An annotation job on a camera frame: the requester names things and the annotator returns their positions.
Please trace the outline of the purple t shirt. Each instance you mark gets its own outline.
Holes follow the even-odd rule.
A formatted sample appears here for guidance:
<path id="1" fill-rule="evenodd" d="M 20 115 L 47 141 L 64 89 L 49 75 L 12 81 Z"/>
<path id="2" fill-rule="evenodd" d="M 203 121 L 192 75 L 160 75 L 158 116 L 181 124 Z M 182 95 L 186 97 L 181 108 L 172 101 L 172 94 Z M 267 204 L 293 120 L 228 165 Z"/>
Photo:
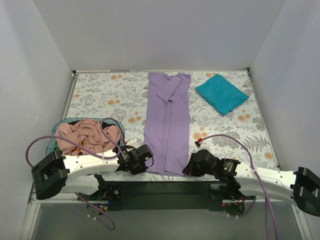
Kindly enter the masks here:
<path id="1" fill-rule="evenodd" d="M 153 153 L 150 173 L 180 177 L 188 164 L 190 83 L 191 75 L 186 73 L 148 74 L 144 144 Z"/>

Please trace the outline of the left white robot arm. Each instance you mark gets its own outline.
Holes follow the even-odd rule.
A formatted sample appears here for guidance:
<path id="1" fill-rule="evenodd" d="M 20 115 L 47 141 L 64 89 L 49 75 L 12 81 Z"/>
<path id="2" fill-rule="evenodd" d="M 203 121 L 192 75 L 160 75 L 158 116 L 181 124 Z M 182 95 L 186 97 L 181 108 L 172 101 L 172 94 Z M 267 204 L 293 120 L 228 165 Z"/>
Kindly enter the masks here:
<path id="1" fill-rule="evenodd" d="M 47 200 L 59 193 L 80 193 L 101 200 L 106 196 L 106 187 L 101 173 L 129 171 L 132 175 L 145 172 L 146 161 L 154 155 L 148 145 L 137 148 L 124 145 L 94 155 L 63 155 L 53 151 L 32 169 L 32 178 L 37 200 Z"/>

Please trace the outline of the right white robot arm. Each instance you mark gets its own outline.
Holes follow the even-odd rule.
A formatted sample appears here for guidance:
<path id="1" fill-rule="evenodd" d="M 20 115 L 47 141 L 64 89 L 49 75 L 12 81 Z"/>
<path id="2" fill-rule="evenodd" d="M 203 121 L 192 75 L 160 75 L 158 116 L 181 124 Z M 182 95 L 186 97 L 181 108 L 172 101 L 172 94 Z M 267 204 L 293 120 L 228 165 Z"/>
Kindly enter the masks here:
<path id="1" fill-rule="evenodd" d="M 239 200 L 241 197 L 269 197 L 297 206 L 301 211 L 320 215 L 320 178 L 310 169 L 280 171 L 258 167 L 235 159 L 219 159 L 206 149 L 193 153 L 183 169 L 192 177 L 214 176 L 219 186 L 211 193 L 219 200 Z"/>

